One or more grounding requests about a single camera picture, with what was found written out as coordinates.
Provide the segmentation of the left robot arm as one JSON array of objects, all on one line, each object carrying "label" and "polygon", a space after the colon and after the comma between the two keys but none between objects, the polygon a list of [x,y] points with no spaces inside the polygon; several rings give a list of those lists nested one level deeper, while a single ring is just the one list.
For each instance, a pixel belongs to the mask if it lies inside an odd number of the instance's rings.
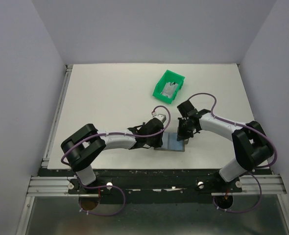
[{"label": "left robot arm", "polygon": [[155,115],[142,125],[129,127],[122,134],[104,134],[98,132],[91,123],[84,125],[61,143],[61,149],[66,155],[67,165],[80,179],[79,187],[85,193],[96,189],[96,175],[92,162],[103,150],[139,149],[161,147],[165,115]]}]

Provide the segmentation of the grey card holder wallet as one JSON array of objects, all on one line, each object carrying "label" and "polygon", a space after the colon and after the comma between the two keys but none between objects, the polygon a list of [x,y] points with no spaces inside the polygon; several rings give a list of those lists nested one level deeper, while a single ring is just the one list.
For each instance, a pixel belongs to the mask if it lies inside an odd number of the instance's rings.
[{"label": "grey card holder wallet", "polygon": [[184,152],[185,145],[188,144],[188,140],[177,140],[176,133],[164,132],[162,136],[162,146],[154,148],[154,150],[159,151],[175,151],[175,152]]}]

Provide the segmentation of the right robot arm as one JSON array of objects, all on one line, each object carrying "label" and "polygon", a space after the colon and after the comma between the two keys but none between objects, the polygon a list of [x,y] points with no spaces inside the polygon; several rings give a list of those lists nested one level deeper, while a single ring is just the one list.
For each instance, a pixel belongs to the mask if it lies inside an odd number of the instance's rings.
[{"label": "right robot arm", "polygon": [[233,143],[235,158],[221,168],[218,177],[213,179],[213,186],[217,191],[226,191],[232,180],[255,169],[274,154],[274,147],[256,121],[235,123],[224,120],[214,116],[210,110],[197,110],[189,100],[178,105],[177,109],[181,114],[177,128],[178,141],[188,140],[204,130]]}]

